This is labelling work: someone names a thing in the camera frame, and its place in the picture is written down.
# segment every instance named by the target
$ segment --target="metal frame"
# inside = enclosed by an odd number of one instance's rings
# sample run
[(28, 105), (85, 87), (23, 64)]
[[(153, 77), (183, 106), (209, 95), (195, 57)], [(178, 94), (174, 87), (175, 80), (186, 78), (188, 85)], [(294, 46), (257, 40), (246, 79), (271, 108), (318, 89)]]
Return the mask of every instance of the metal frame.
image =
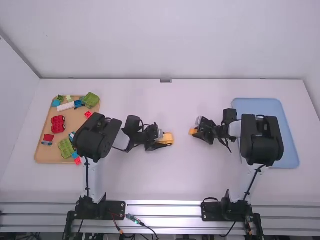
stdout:
[[(141, 219), (157, 234), (225, 234), (232, 222), (203, 222), (200, 201), (126, 201), (126, 214)], [(59, 232), (64, 231), (67, 213), (74, 203), (0, 203), (0, 232)], [(253, 205), (261, 214), (265, 235), (320, 236), (320, 206)], [(73, 222), (77, 232), (81, 220)], [(130, 220), (117, 224), (127, 234), (149, 234), (150, 230)], [(113, 221), (85, 220), (85, 233), (118, 233)], [(236, 223), (231, 235), (244, 235), (242, 223)]]

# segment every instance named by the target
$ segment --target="white wall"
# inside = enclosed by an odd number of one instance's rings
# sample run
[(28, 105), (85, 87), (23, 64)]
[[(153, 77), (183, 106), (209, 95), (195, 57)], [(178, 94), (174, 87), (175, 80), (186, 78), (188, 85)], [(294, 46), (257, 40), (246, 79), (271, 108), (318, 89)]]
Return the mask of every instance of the white wall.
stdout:
[(319, 13), (318, 0), (1, 0), (0, 29), (44, 78), (304, 79), (319, 115)]
[(8, 43), (1, 36), (0, 38), (1, 179), (25, 121), (39, 78)]

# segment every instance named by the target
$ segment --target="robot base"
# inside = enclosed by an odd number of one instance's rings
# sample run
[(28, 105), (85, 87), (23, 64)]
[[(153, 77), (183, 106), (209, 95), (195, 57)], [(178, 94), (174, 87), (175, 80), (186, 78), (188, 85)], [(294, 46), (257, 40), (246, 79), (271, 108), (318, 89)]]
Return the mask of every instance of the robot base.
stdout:
[(227, 190), (220, 202), (202, 202), (201, 216), (204, 222), (245, 222), (246, 218), (253, 218), (253, 212), (251, 205), (245, 200), (231, 202)]
[(106, 195), (98, 203), (93, 203), (92, 198), (80, 197), (76, 202), (74, 219), (84, 220), (123, 220), (125, 219), (126, 202), (106, 201)]
[[(204, 222), (245, 222), (245, 216), (235, 214), (226, 219), (222, 214), (222, 206), (220, 202), (204, 202), (201, 206), (201, 217)], [(250, 205), (246, 207), (246, 216), (252, 216), (252, 208)]]

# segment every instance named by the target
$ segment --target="white lego brick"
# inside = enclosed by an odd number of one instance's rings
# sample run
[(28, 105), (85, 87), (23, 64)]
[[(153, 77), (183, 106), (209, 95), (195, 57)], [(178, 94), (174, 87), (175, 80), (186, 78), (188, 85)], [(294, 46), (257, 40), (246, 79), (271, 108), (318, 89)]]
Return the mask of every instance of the white lego brick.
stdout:
[(56, 107), (56, 110), (58, 112), (61, 112), (61, 111), (64, 111), (64, 110), (68, 110), (68, 109), (72, 109), (75, 107), (75, 101), (71, 101), (71, 102), (68, 102), (68, 103), (65, 103), (65, 104), (62, 104), (60, 106), (57, 106)]

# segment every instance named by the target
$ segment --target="blue mat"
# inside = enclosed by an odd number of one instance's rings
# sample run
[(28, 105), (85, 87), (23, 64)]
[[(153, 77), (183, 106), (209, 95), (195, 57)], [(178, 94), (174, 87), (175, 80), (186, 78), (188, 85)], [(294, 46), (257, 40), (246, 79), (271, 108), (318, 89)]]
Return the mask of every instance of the blue mat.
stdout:
[(273, 168), (296, 169), (299, 166), (300, 161), (295, 142), (279, 100), (273, 98), (235, 98), (232, 102), (232, 107), (236, 109), (238, 119), (241, 119), (242, 114), (277, 117), (284, 145), (284, 153), (282, 159), (274, 163)]

